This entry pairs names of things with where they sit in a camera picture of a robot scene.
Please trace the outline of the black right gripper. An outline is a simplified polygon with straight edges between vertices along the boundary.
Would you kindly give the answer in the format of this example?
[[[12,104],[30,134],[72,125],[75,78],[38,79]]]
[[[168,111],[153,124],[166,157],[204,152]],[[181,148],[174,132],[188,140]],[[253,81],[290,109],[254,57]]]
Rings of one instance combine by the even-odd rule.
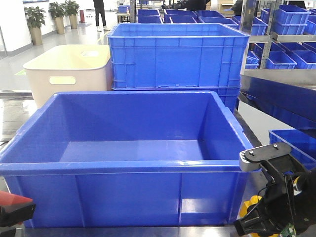
[[[234,221],[239,236],[256,234],[273,236],[288,225],[296,232],[305,232],[316,224],[316,170],[295,174],[276,173],[267,176],[267,190],[263,198],[248,208],[248,213]]]

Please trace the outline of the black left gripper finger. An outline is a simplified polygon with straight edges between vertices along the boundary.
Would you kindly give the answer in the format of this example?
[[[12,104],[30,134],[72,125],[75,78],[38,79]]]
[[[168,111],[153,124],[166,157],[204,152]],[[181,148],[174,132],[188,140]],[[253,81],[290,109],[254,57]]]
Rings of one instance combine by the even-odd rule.
[[[11,227],[33,218],[36,204],[33,202],[3,205],[0,207],[0,226]]]

